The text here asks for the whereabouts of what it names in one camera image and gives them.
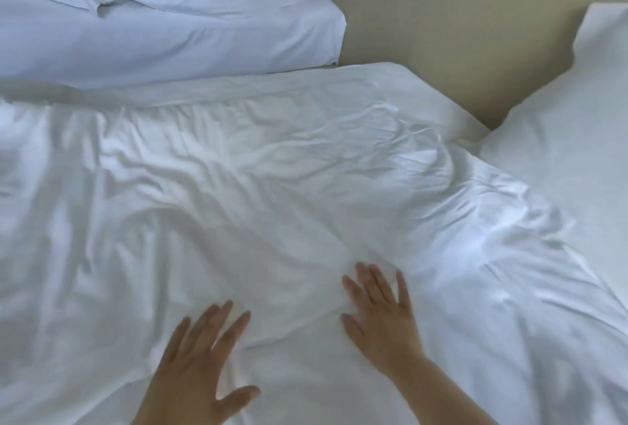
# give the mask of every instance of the white bed sheet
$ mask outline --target white bed sheet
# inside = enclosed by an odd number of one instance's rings
[[[365,260],[404,270],[428,355],[499,423],[625,423],[628,316],[560,212],[417,123],[425,86],[396,105],[357,68],[3,104],[0,422],[127,424],[173,326],[232,297],[222,389],[262,390],[233,424],[412,424],[341,330]]]
[[[329,0],[231,20],[136,2],[95,17],[49,0],[0,0],[0,13],[0,78],[85,89],[332,64],[346,27]]]

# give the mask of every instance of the bed sheet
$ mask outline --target bed sheet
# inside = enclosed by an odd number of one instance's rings
[[[221,390],[262,390],[232,424],[411,424],[339,323],[358,260],[406,273],[427,354],[499,423],[628,419],[628,315],[567,221],[377,83],[123,91],[1,105],[3,424],[128,424],[174,325],[229,297],[253,321]]]
[[[286,72],[335,63],[346,27],[329,0],[232,20],[136,2],[85,10],[0,0],[0,78],[77,88]]]

